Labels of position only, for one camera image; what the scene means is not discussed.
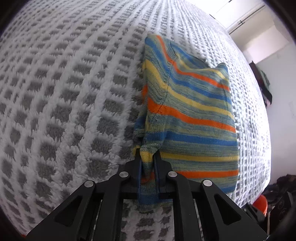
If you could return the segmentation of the striped knit sweater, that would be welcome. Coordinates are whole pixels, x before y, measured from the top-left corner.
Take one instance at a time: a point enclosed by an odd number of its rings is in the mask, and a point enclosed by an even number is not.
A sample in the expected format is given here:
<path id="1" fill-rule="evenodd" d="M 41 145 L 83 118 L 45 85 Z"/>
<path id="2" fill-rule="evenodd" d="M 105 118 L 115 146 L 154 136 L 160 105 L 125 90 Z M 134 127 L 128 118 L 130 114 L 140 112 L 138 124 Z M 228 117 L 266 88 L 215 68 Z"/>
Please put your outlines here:
<path id="1" fill-rule="evenodd" d="M 233 192 L 239 150 L 226 64 L 210 67 L 175 42 L 149 35 L 142 74 L 143 104 L 133 131 L 142 158 L 140 208 L 167 204 L 157 197 L 155 153 L 187 179 L 209 179 Z"/>

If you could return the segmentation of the orange red clothing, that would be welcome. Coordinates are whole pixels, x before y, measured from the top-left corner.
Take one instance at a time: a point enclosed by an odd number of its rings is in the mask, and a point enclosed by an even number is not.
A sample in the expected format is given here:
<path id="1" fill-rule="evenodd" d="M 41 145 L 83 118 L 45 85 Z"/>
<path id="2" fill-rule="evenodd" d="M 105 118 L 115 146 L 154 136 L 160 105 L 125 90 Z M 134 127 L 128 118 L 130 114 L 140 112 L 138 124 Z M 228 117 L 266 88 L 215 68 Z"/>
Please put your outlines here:
<path id="1" fill-rule="evenodd" d="M 260 215 L 266 216 L 268 211 L 267 198 L 264 195 L 260 195 L 252 204 L 252 207 L 256 214 L 259 213 Z"/>

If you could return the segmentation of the pile of clothes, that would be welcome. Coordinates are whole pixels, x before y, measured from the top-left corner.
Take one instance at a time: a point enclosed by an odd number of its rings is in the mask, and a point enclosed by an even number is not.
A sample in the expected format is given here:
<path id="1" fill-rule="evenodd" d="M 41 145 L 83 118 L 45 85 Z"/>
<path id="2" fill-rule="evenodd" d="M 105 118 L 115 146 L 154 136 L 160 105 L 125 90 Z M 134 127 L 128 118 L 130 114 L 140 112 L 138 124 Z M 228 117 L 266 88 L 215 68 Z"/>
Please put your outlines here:
<path id="1" fill-rule="evenodd" d="M 269 87 L 270 87 L 270 82 L 266 76 L 266 74 L 259 69 L 259 77 L 258 77 L 258 85 L 260 87 L 261 93 L 262 93 L 262 97 L 263 97 L 263 101 L 264 101 L 264 105 L 265 107 L 269 107 L 272 102 L 273 102 L 273 95 L 271 94 Z"/>

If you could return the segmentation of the dark wooden nightstand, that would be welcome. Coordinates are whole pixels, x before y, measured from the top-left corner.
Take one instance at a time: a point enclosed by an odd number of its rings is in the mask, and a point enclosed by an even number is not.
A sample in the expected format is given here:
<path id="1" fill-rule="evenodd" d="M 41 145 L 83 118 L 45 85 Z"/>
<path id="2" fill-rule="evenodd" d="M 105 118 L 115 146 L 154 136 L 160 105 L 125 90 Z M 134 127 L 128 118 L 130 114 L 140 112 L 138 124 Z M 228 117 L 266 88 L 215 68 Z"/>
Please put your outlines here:
<path id="1" fill-rule="evenodd" d="M 266 74 L 253 61 L 249 63 L 249 66 L 252 69 L 252 72 L 254 73 L 254 76 L 257 80 L 257 83 L 259 85 L 259 88 L 262 94 L 264 105 L 267 108 L 273 102 L 273 95 L 269 91 L 270 82 Z"/>

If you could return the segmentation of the white grey woven bedspread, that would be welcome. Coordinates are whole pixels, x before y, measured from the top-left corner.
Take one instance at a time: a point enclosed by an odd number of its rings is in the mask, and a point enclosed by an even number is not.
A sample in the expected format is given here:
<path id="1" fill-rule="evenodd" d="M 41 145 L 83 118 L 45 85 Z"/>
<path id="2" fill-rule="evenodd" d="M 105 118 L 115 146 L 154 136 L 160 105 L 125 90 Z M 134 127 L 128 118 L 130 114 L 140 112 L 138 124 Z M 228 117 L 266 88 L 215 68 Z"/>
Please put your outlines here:
<path id="1" fill-rule="evenodd" d="M 270 182 L 259 86 L 216 20 L 188 1 L 29 1 L 1 36 L 1 209 L 26 235 L 87 179 L 131 159 L 144 39 L 158 34 L 225 63 L 239 144 L 230 198 L 254 202 Z"/>

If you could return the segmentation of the white wardrobe doors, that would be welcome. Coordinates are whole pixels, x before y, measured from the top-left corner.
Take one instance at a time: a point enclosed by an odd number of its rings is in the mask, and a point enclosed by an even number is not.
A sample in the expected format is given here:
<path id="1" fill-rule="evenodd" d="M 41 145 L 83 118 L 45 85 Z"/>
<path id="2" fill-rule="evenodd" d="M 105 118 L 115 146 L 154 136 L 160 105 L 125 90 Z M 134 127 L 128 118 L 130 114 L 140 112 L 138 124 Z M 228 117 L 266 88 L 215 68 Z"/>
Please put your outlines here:
<path id="1" fill-rule="evenodd" d="M 272 28 L 274 14 L 264 1 L 185 1 L 206 27 L 233 33 L 241 28 L 264 32 Z"/>

